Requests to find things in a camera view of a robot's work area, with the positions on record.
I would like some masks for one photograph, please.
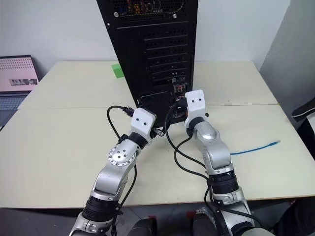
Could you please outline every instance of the cable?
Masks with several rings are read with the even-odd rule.
[[[228,209],[222,205],[218,205],[217,203],[215,203],[212,199],[212,189],[210,189],[210,199],[214,205],[214,207],[220,209],[220,210],[223,210],[223,211],[226,211],[226,212],[229,212],[229,213],[232,213],[232,214],[236,214],[236,215],[241,215],[241,216],[244,216],[244,217],[247,217],[247,218],[251,218],[253,220],[255,220],[261,228],[264,229],[264,224],[260,221],[260,219],[258,219],[256,216],[253,216],[253,215],[250,215],[250,214],[247,214],[247,213],[243,213],[243,212],[240,212],[240,211],[236,211],[236,210],[232,210],[232,209]]]
[[[122,107],[122,106],[111,106],[111,107],[109,107],[109,108],[107,109],[107,113],[106,113],[106,114],[107,114],[108,122],[109,122],[110,126],[112,127],[113,131],[115,132],[117,138],[119,139],[120,136],[119,136],[119,134],[118,134],[118,132],[117,132],[115,126],[113,125],[113,122],[112,122],[112,120],[110,119],[110,115],[109,115],[110,110],[112,110],[113,108],[123,109],[123,107]]]
[[[110,110],[112,110],[113,108],[119,108],[119,109],[122,109],[123,111],[125,111],[125,110],[124,110],[124,107],[122,107],[122,106],[111,106],[111,107],[109,107],[109,108],[107,109],[107,113],[106,113],[106,114],[107,114],[107,119],[108,119],[108,122],[109,122],[110,126],[112,127],[113,131],[115,132],[117,138],[120,139],[120,135],[118,134],[118,132],[117,132],[117,130],[116,130],[115,126],[113,125],[113,122],[112,122],[112,120],[111,120],[111,118],[110,118]],[[132,184],[131,184],[131,186],[130,186],[128,192],[126,193],[124,199],[123,199],[122,202],[120,203],[119,209],[118,209],[118,211],[117,211],[117,214],[116,214],[116,215],[114,216],[114,218],[113,218],[112,230],[111,230],[110,236],[117,236],[116,219],[117,219],[119,210],[123,207],[125,201],[127,200],[127,197],[129,196],[130,192],[132,191],[132,188],[133,188],[133,186],[134,186],[134,184],[135,184],[135,182],[136,182],[136,179],[137,179],[137,166],[134,165],[134,177],[133,177]]]
[[[196,176],[203,177],[204,179],[208,180],[208,178],[207,178],[206,176],[204,176],[203,174],[186,169],[186,168],[183,167],[181,164],[179,164],[179,162],[178,162],[178,160],[177,160],[176,154],[177,154],[177,152],[178,152],[178,148],[179,148],[181,145],[183,145],[184,143],[186,143],[187,141],[189,141],[191,138],[192,138],[192,136],[190,136],[189,138],[185,139],[184,141],[181,141],[181,142],[177,145],[176,149],[174,150],[174,160],[175,160],[175,163],[176,163],[176,165],[177,165],[179,168],[181,168],[183,171],[186,171],[186,172],[191,173],[191,174],[196,175]]]
[[[231,155],[239,155],[239,154],[244,154],[244,153],[247,153],[247,152],[258,151],[258,150],[261,150],[261,149],[264,149],[264,148],[267,148],[267,147],[271,147],[271,146],[276,145],[278,143],[280,143],[280,140],[272,142],[272,143],[270,143],[268,145],[265,145],[265,146],[262,146],[262,147],[255,148],[255,149],[246,150],[246,151],[240,151],[240,152],[234,152],[234,153],[231,153]]]
[[[126,193],[124,199],[123,199],[122,202],[120,203],[118,212],[119,212],[119,210],[123,207],[125,201],[127,200],[127,197],[129,196],[130,192],[132,191],[133,186],[134,186],[134,184],[136,183],[136,179],[137,179],[137,166],[134,165],[134,177],[133,177],[132,184],[131,184],[131,186],[130,186],[128,192]],[[117,229],[116,229],[116,219],[117,219],[117,216],[118,216],[118,214],[116,214],[116,215],[114,216],[113,223],[112,223],[112,230],[111,230],[110,236],[117,236]]]
[[[173,144],[173,142],[171,141],[171,139],[170,139],[170,137],[169,137],[168,128],[167,128],[167,127],[168,127],[167,121],[168,121],[168,118],[169,118],[171,112],[173,111],[173,109],[175,108],[176,105],[177,105],[177,103],[175,103],[175,104],[170,108],[170,110],[168,111],[168,113],[167,113],[167,115],[166,115],[166,118],[165,118],[164,130],[165,130],[165,133],[166,133],[167,140],[168,140],[169,144],[171,144],[171,146],[172,146],[180,155],[182,155],[183,157],[185,157],[185,158],[187,158],[187,159],[189,159],[189,160],[191,160],[191,161],[194,161],[195,163],[201,165],[203,168],[206,168],[206,166],[205,166],[203,163],[201,163],[200,161],[197,161],[197,160],[193,159],[192,157],[190,157],[190,156],[188,156],[188,155],[182,153],[181,151],[179,151],[178,148],[175,147],[175,145]]]
[[[125,203],[127,197],[129,196],[130,192],[132,191],[132,188],[133,188],[134,184],[136,183],[136,179],[137,179],[137,167],[136,167],[136,165],[134,165],[134,177],[133,177],[133,181],[132,181],[132,184],[131,184],[131,186],[130,186],[128,192],[126,193],[124,199],[122,200],[122,203],[120,203],[120,208],[123,207],[123,205],[124,205],[124,203]]]
[[[214,209],[212,209],[211,207],[210,207],[210,205],[208,204],[208,202],[207,202],[207,195],[208,195],[208,193],[209,193],[209,188],[207,188],[207,190],[206,190],[206,192],[205,192],[205,196],[204,196],[204,198],[203,198],[203,201],[205,202],[205,205],[207,206],[207,208],[212,212],[212,214],[214,215],[215,214],[215,210]]]

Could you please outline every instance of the green object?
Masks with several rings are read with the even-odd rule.
[[[122,68],[120,67],[120,64],[114,64],[112,65],[113,71],[115,73],[116,78],[122,78],[125,77]]]

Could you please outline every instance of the laptop keyboard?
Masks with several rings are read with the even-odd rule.
[[[0,97],[0,110],[16,110],[23,100],[24,97]]]

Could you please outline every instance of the rear panel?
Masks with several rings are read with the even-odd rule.
[[[163,126],[169,108],[192,90],[197,0],[97,0],[137,107]],[[173,114],[183,121],[185,110]]]

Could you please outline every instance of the white table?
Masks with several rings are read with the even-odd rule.
[[[280,106],[214,106],[207,112],[231,152],[281,140],[233,156],[248,200],[315,195],[315,162]],[[120,134],[129,130],[130,118],[121,111],[113,112],[113,121]],[[187,137],[182,123],[169,132],[175,143]],[[83,207],[115,142],[106,108],[19,110],[0,132],[0,207]],[[183,151],[200,159],[193,141]],[[183,157],[179,160],[203,172]],[[205,181],[175,165],[165,137],[142,151],[137,166],[138,179],[126,205],[203,200]]]
[[[58,62],[20,105],[22,109],[108,107],[134,102],[117,61]],[[196,62],[194,89],[205,91],[207,106],[277,104],[251,61]]]

